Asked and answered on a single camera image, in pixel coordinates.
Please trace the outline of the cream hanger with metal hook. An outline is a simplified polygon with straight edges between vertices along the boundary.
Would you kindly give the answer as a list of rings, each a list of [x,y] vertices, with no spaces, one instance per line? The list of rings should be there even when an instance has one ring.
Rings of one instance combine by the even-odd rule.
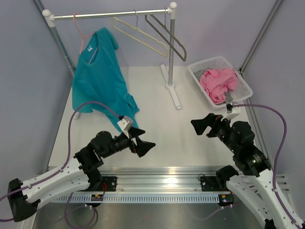
[[[169,56],[169,48],[165,43],[158,40],[157,38],[151,36],[150,34],[146,33],[139,28],[139,16],[136,11],[134,11],[136,15],[136,26],[133,26],[118,17],[111,18],[111,26],[119,31],[120,33],[126,35],[130,39],[136,41],[147,47],[148,49],[152,50],[153,52],[161,55],[162,57]]]

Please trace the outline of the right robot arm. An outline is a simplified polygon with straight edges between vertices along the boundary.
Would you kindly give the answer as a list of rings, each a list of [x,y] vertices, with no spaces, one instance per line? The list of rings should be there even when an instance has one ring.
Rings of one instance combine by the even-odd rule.
[[[230,120],[208,114],[191,120],[197,135],[206,128],[208,138],[217,137],[233,153],[237,166],[225,166],[216,172],[215,183],[220,189],[232,191],[252,212],[264,229],[303,229],[305,222],[284,197],[274,177],[268,158],[254,145],[254,132],[244,121]]]

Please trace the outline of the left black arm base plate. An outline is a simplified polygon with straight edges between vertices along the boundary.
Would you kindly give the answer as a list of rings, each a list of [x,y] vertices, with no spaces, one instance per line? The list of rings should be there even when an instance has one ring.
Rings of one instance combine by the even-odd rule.
[[[103,176],[101,180],[95,181],[90,184],[88,191],[105,191],[115,192],[117,188],[116,176]]]

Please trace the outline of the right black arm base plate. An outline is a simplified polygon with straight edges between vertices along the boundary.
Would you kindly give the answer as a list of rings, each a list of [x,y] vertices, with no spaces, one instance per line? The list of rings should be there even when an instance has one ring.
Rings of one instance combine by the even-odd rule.
[[[230,192],[229,189],[218,184],[216,176],[200,176],[199,180],[202,192]]]

